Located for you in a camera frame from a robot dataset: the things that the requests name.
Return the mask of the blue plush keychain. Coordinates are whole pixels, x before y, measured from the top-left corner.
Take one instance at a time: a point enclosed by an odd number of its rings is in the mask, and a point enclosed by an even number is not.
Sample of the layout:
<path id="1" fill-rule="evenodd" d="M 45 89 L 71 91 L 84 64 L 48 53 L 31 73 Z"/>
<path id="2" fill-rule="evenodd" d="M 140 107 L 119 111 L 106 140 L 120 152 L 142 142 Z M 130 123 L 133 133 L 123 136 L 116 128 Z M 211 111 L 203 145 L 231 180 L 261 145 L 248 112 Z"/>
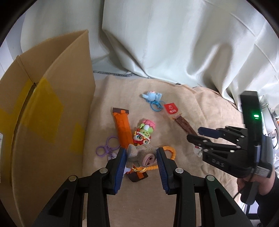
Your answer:
<path id="1" fill-rule="evenodd" d="M 155 112 L 163 109 L 164 101 L 161 100 L 162 94 L 155 91 L 148 91 L 141 95 L 150 104 L 150 108 Z"/>

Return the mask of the orange snack bar wrapper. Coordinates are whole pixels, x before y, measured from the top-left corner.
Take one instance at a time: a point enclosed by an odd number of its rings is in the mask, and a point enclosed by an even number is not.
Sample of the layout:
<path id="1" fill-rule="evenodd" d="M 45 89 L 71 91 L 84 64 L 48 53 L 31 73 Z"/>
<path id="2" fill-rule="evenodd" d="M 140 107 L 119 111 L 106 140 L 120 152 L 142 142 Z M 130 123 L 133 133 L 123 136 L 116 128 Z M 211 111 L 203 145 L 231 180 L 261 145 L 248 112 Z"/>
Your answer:
<path id="1" fill-rule="evenodd" d="M 132 133 L 128 120 L 129 110 L 113 107 L 112 114 L 114 116 L 120 147 L 127 150 L 128 146 L 133 144 Z M 146 172 L 137 172 L 134 170 L 133 166 L 126 167 L 124 173 L 132 182 L 139 182 L 148 177 Z"/>

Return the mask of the orange bead keychain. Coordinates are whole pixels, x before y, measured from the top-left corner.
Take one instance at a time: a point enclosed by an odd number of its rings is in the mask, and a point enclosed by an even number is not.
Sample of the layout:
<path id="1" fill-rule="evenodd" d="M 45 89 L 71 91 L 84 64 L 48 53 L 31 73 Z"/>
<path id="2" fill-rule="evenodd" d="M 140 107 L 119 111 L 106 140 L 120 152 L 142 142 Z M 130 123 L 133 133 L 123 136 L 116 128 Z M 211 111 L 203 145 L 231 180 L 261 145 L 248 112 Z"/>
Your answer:
<path id="1" fill-rule="evenodd" d="M 176 158 L 176 150 L 173 147 L 170 146 L 163 146 L 157 149 L 157 152 L 159 152 L 159 150 L 163 150 L 164 152 L 168 151 L 171 153 L 171 160 L 175 160 Z M 152 165 L 152 166 L 148 166 L 148 167 L 133 167 L 132 171 L 137 172 L 137 173 L 144 173 L 146 171 L 150 171 L 150 170 L 156 170 L 159 168 L 159 164 L 161 164 L 163 161 L 162 155 L 158 154 L 157 155 L 157 165 Z"/>

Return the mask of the white curtain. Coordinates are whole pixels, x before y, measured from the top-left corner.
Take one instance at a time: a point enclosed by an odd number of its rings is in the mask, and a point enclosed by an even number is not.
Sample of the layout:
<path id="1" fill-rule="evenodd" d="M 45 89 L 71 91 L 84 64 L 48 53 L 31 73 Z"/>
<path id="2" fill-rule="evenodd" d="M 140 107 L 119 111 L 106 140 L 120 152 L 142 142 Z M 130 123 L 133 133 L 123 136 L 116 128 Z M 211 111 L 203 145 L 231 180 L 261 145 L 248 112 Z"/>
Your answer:
<path id="1" fill-rule="evenodd" d="M 278 37 L 247 1 L 37 1 L 21 48 L 88 30 L 93 69 L 217 90 L 258 92 L 278 110 Z"/>

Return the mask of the beige cloth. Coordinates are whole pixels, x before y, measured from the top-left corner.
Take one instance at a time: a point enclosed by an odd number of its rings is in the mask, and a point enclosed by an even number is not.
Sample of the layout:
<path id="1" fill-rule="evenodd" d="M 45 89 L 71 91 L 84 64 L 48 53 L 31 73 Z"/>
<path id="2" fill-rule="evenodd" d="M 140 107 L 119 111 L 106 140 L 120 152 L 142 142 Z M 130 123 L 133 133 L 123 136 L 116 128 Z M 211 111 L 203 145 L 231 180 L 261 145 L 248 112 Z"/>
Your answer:
<path id="1" fill-rule="evenodd" d="M 106 165 L 107 158 L 99 157 L 96 148 L 104 145 L 108 137 L 116 135 L 112 109 L 118 107 L 129 110 L 132 130 L 144 119 L 152 120 L 156 128 L 151 144 L 173 147 L 178 167 L 199 177 L 215 176 L 235 196 L 236 178 L 203 162 L 195 154 L 194 146 L 187 141 L 185 131 L 165 111 L 153 111 L 142 98 L 141 94 L 148 91 L 159 92 L 164 102 L 174 103 L 195 130 L 199 127 L 243 126 L 242 114 L 236 106 L 208 88 L 173 85 L 155 79 L 124 79 L 111 75 L 99 78 L 86 130 L 83 175 L 91 175 Z M 148 177 L 139 182 L 131 182 L 125 177 L 119 192 L 107 199 L 111 226 L 173 225 L 175 197 L 168 196 L 163 190 L 158 170 L 149 171 Z"/>

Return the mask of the beige plush toy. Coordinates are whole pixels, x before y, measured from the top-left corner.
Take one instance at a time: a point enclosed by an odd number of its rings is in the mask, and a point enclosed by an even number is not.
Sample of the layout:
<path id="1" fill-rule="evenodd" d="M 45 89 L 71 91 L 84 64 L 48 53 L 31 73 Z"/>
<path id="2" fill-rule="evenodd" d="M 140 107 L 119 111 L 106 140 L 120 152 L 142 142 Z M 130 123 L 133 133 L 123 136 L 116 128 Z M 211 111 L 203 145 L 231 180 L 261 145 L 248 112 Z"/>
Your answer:
<path id="1" fill-rule="evenodd" d="M 126 167 L 149 167 L 156 162 L 157 148 L 150 144 L 135 146 L 130 144 L 127 149 Z"/>

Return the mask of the red meat stick packet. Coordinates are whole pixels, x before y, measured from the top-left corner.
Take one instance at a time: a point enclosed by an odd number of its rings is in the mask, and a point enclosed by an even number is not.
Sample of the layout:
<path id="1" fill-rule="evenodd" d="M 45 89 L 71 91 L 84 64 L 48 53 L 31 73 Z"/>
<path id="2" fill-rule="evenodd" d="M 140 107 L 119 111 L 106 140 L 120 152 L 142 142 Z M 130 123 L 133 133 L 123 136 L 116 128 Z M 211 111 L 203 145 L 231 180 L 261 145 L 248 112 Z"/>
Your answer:
<path id="1" fill-rule="evenodd" d="M 175 105 L 175 103 L 164 104 L 164 110 L 167 116 L 169 116 L 170 119 L 174 120 L 187 135 L 188 134 L 197 135 L 197 133 L 191 127 L 189 122 L 184 117 L 182 117 L 182 114 L 179 112 L 179 109 Z"/>

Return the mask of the lion dance doll keychain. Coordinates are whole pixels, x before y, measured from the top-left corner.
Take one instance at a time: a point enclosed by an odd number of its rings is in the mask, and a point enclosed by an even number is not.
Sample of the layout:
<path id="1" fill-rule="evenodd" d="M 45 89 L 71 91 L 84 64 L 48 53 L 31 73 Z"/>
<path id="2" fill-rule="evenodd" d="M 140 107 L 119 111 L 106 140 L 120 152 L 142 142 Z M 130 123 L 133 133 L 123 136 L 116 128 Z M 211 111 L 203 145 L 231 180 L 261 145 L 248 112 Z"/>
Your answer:
<path id="1" fill-rule="evenodd" d="M 135 130 L 133 134 L 133 143 L 135 146 L 140 146 L 143 144 L 149 144 L 151 140 L 151 135 L 156 128 L 156 124 L 151 120 L 144 120 Z"/>

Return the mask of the purple bunny keychain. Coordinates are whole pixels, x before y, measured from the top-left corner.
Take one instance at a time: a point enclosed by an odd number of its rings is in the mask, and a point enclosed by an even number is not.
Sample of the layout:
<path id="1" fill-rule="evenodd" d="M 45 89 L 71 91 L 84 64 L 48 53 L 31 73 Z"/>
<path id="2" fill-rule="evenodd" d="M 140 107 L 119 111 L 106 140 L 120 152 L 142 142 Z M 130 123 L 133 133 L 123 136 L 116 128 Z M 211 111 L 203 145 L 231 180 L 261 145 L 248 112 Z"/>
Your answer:
<path id="1" fill-rule="evenodd" d="M 107 161 L 115 159 L 120 149 L 120 143 L 117 136 L 109 136 L 104 145 L 96 148 L 95 152 L 98 157 L 106 157 Z"/>

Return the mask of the cardboard box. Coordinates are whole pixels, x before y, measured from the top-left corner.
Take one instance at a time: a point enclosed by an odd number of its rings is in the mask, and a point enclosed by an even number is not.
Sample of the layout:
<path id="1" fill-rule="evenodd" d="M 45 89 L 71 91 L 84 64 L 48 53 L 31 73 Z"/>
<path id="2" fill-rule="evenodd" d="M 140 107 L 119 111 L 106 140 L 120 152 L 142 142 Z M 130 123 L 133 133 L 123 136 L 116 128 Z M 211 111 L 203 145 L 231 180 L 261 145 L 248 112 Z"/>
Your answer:
<path id="1" fill-rule="evenodd" d="M 94 92 L 87 30 L 34 46 L 1 78 L 1 202 L 17 226 L 81 176 Z"/>

